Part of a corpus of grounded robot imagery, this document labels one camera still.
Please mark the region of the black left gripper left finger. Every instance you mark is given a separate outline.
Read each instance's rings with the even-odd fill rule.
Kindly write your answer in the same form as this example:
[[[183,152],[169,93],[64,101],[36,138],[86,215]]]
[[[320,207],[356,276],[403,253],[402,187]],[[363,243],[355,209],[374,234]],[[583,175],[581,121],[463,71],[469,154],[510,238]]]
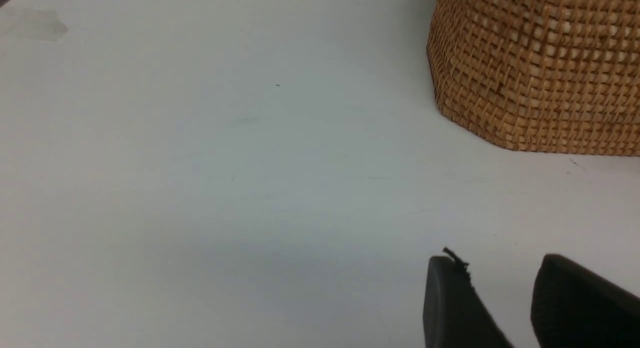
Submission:
[[[423,298],[426,347],[512,347],[478,296],[469,264],[444,247],[429,259]]]

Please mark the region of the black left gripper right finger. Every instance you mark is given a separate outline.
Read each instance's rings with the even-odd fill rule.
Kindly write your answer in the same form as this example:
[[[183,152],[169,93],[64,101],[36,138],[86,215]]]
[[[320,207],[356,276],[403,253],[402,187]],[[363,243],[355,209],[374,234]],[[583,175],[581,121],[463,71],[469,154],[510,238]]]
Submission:
[[[560,254],[535,277],[530,320],[541,347],[638,347],[640,300]]]

